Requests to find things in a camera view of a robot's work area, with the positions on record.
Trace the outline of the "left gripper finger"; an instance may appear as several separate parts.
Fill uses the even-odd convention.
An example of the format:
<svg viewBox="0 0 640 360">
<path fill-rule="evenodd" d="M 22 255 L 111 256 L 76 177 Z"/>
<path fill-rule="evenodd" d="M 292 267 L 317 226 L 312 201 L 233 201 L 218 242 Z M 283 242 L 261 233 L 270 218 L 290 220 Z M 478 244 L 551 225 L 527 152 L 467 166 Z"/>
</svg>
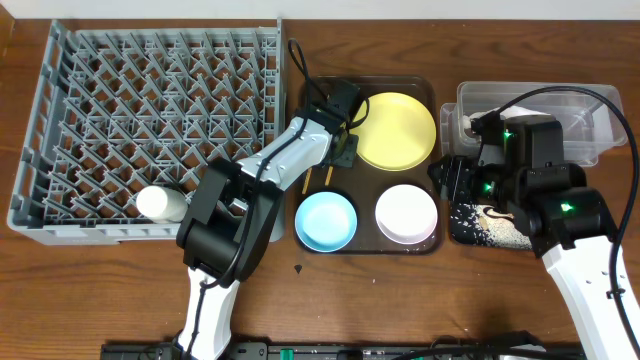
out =
<svg viewBox="0 0 640 360">
<path fill-rule="evenodd" d="M 331 165 L 342 155 L 345 147 L 345 131 L 340 130 L 332 135 L 328 152 L 323 159 L 323 165 Z"/>
<path fill-rule="evenodd" d="M 354 134 L 350 134 L 344 141 L 339 155 L 337 157 L 337 165 L 339 167 L 352 167 L 357 155 L 359 137 Z"/>
</svg>

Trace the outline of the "wooden chopstick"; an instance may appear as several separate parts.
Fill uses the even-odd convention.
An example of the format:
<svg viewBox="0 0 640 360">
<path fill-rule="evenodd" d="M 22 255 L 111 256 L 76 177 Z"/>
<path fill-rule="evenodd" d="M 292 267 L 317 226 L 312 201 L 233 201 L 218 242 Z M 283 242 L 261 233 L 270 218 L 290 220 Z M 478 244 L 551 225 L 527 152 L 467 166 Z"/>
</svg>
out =
<svg viewBox="0 0 640 360">
<path fill-rule="evenodd" d="M 328 167 L 327 175 L 326 175 L 325 182 L 324 182 L 325 186 L 329 186 L 330 185 L 331 177 L 332 177 L 332 174 L 333 174 L 333 169 L 334 169 L 333 166 L 329 166 Z"/>
<path fill-rule="evenodd" d="M 311 176 L 312 176 L 312 172 L 313 172 L 313 168 L 309 168 L 309 169 L 306 171 L 306 175 L 305 175 L 305 179 L 304 179 L 304 184 L 303 184 L 302 191 L 301 191 L 301 194 L 302 194 L 302 195 L 306 195 L 306 194 L 307 194 L 308 187 L 309 187 L 309 183 L 310 183 Z"/>
</svg>

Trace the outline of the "yellow plate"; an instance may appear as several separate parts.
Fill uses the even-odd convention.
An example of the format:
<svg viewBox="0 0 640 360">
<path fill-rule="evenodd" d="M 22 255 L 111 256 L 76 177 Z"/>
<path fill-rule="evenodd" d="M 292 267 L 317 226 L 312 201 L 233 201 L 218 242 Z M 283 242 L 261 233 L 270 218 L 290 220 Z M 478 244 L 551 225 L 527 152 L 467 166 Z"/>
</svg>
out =
<svg viewBox="0 0 640 360">
<path fill-rule="evenodd" d="M 357 155 L 385 171 L 405 171 L 425 161 L 437 138 L 436 124 L 416 98 L 384 92 L 366 99 L 356 113 Z"/>
</svg>

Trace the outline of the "light blue bowl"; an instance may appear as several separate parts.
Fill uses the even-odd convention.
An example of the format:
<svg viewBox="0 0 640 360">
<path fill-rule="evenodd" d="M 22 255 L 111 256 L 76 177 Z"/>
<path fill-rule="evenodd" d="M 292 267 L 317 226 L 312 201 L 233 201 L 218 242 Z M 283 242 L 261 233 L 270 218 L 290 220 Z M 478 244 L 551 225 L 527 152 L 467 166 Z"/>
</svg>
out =
<svg viewBox="0 0 640 360">
<path fill-rule="evenodd" d="M 344 248 L 358 225 L 354 205 L 335 192 L 318 192 L 302 201 L 294 226 L 298 239 L 309 249 L 332 253 Z"/>
</svg>

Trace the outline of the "white paper cup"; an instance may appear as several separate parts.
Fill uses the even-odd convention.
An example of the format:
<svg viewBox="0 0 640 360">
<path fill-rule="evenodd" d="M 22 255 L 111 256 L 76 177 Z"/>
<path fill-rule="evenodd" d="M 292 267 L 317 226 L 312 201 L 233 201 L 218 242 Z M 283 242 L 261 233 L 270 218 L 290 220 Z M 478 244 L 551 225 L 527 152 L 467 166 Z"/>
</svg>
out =
<svg viewBox="0 0 640 360">
<path fill-rule="evenodd" d="M 152 185 L 137 194 L 136 207 L 154 223 L 179 223 L 187 212 L 188 204 L 182 193 Z"/>
</svg>

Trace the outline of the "white napkin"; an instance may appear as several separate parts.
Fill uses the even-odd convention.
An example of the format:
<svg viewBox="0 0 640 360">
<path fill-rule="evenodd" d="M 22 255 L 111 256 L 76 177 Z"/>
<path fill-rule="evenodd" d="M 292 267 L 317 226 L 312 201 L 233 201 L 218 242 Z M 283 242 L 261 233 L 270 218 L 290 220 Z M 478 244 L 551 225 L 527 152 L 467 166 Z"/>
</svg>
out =
<svg viewBox="0 0 640 360">
<path fill-rule="evenodd" d="M 469 130 L 476 135 L 479 135 L 479 132 L 474 130 L 472 126 L 474 124 L 479 124 L 479 119 L 487 114 L 491 113 L 491 110 L 485 112 L 476 112 L 469 116 L 464 115 L 462 117 L 463 128 L 465 131 Z M 527 116 L 527 115 L 544 115 L 544 112 L 535 111 L 531 109 L 527 109 L 520 106 L 512 106 L 505 111 L 501 112 L 499 115 L 500 120 L 506 120 L 509 118 L 519 117 L 519 116 Z"/>
</svg>

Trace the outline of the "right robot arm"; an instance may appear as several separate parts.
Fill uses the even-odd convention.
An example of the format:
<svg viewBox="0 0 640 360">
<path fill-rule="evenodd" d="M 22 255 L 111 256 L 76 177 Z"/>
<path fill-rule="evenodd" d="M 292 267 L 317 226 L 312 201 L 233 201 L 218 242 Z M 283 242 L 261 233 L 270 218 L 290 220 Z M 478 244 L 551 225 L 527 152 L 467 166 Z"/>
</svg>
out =
<svg viewBox="0 0 640 360">
<path fill-rule="evenodd" d="M 481 127 L 479 157 L 446 155 L 428 175 L 450 203 L 512 215 L 559 289 L 589 359 L 636 359 L 639 304 L 626 277 L 622 231 L 582 168 L 564 157 L 551 115 L 495 118 Z"/>
</svg>

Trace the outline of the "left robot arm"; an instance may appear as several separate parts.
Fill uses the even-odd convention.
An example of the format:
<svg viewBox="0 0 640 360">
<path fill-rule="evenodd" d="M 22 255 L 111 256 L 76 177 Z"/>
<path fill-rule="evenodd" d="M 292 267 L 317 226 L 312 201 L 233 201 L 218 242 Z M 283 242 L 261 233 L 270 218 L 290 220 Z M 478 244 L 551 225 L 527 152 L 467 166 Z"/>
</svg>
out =
<svg viewBox="0 0 640 360">
<path fill-rule="evenodd" d="M 342 162 L 359 92 L 337 79 L 322 99 L 307 99 L 262 150 L 238 161 L 216 158 L 206 167 L 176 237 L 190 299 L 173 358 L 217 359 L 225 352 L 239 286 L 264 256 L 285 192 L 307 170 Z"/>
</svg>

